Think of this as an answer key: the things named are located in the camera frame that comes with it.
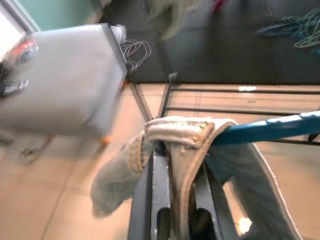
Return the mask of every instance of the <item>green wall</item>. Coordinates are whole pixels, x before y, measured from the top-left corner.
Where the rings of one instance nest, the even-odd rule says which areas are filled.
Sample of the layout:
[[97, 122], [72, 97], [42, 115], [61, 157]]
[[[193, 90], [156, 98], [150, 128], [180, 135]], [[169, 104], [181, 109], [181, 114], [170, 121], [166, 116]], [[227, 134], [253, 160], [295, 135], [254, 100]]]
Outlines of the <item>green wall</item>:
[[95, 13], [92, 0], [18, 0], [41, 30], [81, 25]]

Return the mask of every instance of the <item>red object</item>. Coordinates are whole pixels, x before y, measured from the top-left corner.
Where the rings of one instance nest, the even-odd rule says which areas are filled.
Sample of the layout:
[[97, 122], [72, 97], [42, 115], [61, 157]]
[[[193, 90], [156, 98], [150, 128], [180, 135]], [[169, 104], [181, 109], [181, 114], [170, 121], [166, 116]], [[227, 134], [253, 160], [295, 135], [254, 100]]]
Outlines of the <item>red object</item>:
[[219, 13], [225, 0], [214, 0], [213, 13]]

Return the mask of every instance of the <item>dark floor mat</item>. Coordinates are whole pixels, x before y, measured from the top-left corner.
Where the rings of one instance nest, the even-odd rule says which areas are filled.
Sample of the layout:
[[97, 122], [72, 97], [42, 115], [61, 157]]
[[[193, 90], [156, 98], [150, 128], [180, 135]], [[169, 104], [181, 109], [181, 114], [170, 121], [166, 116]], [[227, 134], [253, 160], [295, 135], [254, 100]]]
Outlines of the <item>dark floor mat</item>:
[[113, 0], [102, 22], [123, 24], [128, 39], [146, 40], [152, 55], [131, 78], [166, 82], [178, 72], [184, 83], [320, 84], [320, 57], [293, 47], [290, 38], [264, 38], [255, 31], [283, 16], [302, 16], [318, 0], [227, 0], [212, 14], [212, 0], [187, 14], [181, 32], [161, 41], [148, 21], [144, 0]]

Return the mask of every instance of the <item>blue metal bar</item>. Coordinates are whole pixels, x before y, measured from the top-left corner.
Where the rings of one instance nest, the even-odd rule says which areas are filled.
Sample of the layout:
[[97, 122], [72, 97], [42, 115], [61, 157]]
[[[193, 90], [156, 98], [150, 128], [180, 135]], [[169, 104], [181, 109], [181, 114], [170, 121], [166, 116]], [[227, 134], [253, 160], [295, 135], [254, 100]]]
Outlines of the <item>blue metal bar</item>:
[[230, 126], [213, 144], [245, 144], [316, 133], [320, 133], [320, 111]]

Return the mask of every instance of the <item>drying rack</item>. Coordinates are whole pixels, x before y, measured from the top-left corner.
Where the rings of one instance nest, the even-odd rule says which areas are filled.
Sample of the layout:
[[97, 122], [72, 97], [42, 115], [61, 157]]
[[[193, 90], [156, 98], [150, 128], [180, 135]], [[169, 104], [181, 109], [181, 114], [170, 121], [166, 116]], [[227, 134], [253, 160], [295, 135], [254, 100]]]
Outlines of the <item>drying rack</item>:
[[[243, 91], [233, 89], [198, 89], [178, 87], [171, 82], [164, 91], [159, 117], [164, 117], [167, 111], [283, 116], [249, 124], [231, 126], [214, 140], [215, 145], [243, 144], [260, 141], [316, 146], [320, 145], [319, 142], [285, 139], [288, 137], [320, 133], [320, 111], [296, 113], [170, 107], [168, 105], [170, 104], [172, 93], [174, 91], [243, 93]], [[319, 91], [279, 91], [256, 89], [248, 92], [258, 94], [320, 95]], [[209, 212], [212, 224], [205, 229], [202, 235], [192, 236], [192, 239], [237, 240], [239, 237], [235, 229], [224, 191], [222, 186], [208, 170], [210, 169], [208, 167], [209, 164], [209, 162], [202, 164], [194, 181], [194, 194], [196, 209], [206, 210]], [[156, 146], [134, 191], [128, 240], [167, 240], [169, 238], [171, 209], [170, 194], [168, 158], [166, 149], [160, 142]]]

